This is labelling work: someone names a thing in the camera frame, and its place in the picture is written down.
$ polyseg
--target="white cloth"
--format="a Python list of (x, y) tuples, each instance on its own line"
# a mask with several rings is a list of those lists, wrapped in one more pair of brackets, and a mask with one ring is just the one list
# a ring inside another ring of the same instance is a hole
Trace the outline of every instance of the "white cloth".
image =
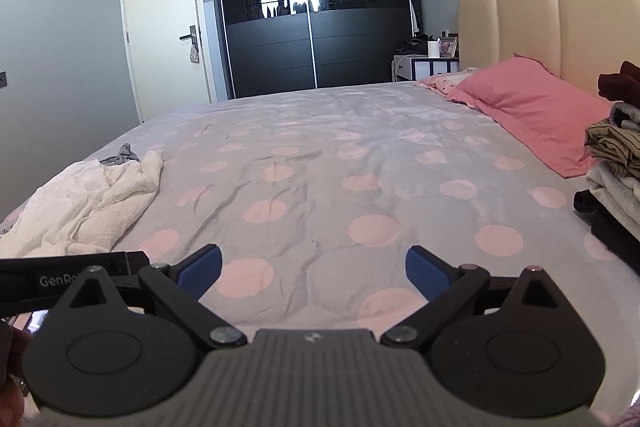
[(160, 186), (162, 152), (140, 162), (74, 163), (36, 190), (14, 227), (0, 237), (0, 257), (53, 257), (111, 251)]
[(640, 182), (617, 178), (603, 161), (587, 172), (587, 183), (591, 194), (640, 241)]

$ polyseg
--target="white door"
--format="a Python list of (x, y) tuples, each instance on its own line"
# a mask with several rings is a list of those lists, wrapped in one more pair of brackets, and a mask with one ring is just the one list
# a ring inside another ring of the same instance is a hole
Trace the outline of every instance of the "white door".
[[(143, 121), (195, 103), (209, 103), (196, 0), (123, 0), (129, 60)], [(190, 60), (196, 26), (200, 62)]]

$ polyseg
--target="stack of folded clothes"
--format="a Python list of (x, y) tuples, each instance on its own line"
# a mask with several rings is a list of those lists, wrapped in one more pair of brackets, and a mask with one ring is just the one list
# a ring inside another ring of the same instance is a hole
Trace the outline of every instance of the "stack of folded clothes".
[(574, 208), (591, 214), (593, 235), (640, 273), (640, 68), (624, 62), (620, 73), (601, 74), (598, 90), (616, 103), (608, 120), (587, 128), (585, 146), (602, 161)]

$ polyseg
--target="bedsheet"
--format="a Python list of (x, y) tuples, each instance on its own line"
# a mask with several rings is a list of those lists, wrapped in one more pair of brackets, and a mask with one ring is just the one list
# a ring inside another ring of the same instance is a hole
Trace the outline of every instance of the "bedsheet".
[(181, 111), (93, 157), (124, 142), (165, 163), (115, 249), (176, 263), (220, 245), (222, 277), (201, 302), (250, 337), (379, 335), (425, 304), (404, 274), (422, 245), (493, 275), (545, 267), (606, 354), (593, 408), (617, 415), (638, 389), (639, 280), (574, 214), (584, 179), (562, 179), (480, 112), (409, 83), (342, 87)]

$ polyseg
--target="human hand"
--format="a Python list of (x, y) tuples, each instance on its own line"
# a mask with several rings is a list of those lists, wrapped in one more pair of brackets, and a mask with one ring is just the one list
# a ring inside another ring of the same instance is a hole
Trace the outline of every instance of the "human hand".
[(24, 397), (14, 379), (9, 375), (18, 377), (22, 375), (20, 361), (31, 335), (27, 331), (12, 329), (14, 336), (9, 350), (6, 383), (0, 390), (0, 427), (18, 427), (22, 424), (24, 414)]

